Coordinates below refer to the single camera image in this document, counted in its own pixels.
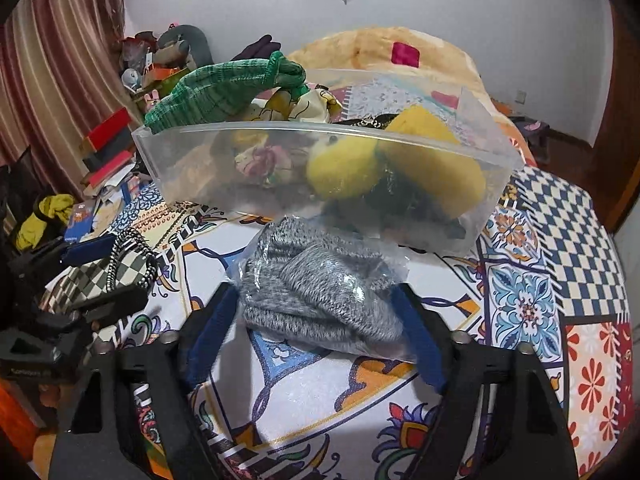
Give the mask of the black white checkered cloth bag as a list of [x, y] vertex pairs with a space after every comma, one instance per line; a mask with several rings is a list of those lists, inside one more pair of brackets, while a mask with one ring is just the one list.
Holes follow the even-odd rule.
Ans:
[[156, 253], [133, 228], [114, 235], [115, 244], [107, 258], [67, 268], [67, 273], [54, 283], [52, 292], [43, 300], [43, 310], [67, 313], [73, 304], [131, 284], [150, 290], [158, 272]]

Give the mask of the grey knit hat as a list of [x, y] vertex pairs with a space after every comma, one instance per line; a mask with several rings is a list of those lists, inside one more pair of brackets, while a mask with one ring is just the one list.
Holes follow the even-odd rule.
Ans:
[[408, 276], [399, 248], [318, 221], [265, 226], [230, 266], [242, 323], [293, 344], [375, 359], [416, 359], [392, 307]]

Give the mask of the green knitted glove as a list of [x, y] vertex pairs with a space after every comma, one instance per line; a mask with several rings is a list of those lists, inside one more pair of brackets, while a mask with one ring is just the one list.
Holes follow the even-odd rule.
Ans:
[[206, 65], [183, 76], [144, 116], [154, 133], [174, 127], [225, 122], [240, 114], [262, 92], [283, 89], [298, 99], [309, 91], [303, 66], [280, 51]]

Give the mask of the yellow plush toy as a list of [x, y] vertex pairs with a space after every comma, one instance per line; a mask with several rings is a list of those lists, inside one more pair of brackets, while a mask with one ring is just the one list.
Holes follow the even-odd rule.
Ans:
[[[420, 105], [403, 110], [386, 131], [459, 145], [452, 131]], [[485, 199], [486, 179], [475, 158], [400, 142], [381, 142], [392, 168], [431, 195], [449, 218], [457, 218]]]

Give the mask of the patterned bed sheet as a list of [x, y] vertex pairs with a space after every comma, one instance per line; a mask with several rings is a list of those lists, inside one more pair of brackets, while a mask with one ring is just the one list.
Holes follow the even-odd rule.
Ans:
[[160, 275], [64, 410], [53, 479], [585, 479], [628, 440], [623, 272], [590, 196], [548, 172], [513, 175], [466, 255], [394, 253], [398, 349], [248, 326], [240, 279], [262, 237], [292, 249], [294, 285], [331, 279], [291, 222], [149, 190], [115, 224], [142, 226]]

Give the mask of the pink bunny doll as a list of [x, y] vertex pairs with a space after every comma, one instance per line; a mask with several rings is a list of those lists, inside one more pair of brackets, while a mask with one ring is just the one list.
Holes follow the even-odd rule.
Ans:
[[157, 89], [153, 89], [150, 92], [146, 92], [143, 96], [143, 110], [145, 113], [149, 113], [152, 108], [160, 102], [160, 92]]

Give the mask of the striped brown curtain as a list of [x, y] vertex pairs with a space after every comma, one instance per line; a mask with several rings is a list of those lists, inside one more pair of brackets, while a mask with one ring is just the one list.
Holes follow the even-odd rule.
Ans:
[[20, 0], [1, 26], [1, 160], [80, 195], [81, 144], [111, 114], [141, 115], [120, 81], [124, 0]]

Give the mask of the grey plush toy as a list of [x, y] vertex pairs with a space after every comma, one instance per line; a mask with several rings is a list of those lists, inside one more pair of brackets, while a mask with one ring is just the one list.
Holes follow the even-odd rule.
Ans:
[[191, 70], [214, 62], [204, 32], [193, 25], [172, 26], [163, 32], [153, 60], [168, 66], [186, 64]]

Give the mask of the yellow face doll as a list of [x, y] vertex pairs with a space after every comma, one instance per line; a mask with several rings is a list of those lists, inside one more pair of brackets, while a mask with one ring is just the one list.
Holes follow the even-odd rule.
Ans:
[[347, 200], [370, 192], [384, 174], [378, 140], [366, 136], [329, 136], [310, 149], [309, 185], [322, 200]]

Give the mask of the clear plastic storage box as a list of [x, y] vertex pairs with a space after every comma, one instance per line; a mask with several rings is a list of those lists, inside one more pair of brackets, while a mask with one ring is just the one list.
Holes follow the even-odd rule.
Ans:
[[168, 203], [309, 218], [423, 249], [463, 254], [523, 159], [488, 106], [452, 82], [408, 73], [311, 70], [310, 94], [343, 105], [327, 122], [217, 122], [134, 143]]

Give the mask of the dark purple garment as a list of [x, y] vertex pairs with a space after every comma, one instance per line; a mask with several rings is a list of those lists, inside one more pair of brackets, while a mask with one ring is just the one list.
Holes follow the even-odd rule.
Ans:
[[239, 54], [235, 55], [233, 61], [250, 60], [251, 58], [270, 58], [273, 52], [280, 50], [280, 42], [274, 41], [271, 35], [265, 35], [246, 46]]

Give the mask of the colourful patchwork fleece blanket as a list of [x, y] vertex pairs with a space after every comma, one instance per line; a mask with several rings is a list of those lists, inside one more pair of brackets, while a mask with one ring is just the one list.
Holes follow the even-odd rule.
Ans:
[[487, 92], [471, 55], [450, 42], [407, 27], [365, 27], [314, 40], [287, 56], [305, 68], [374, 70], [425, 76], [470, 90], [510, 139], [528, 166], [535, 166], [524, 136]]

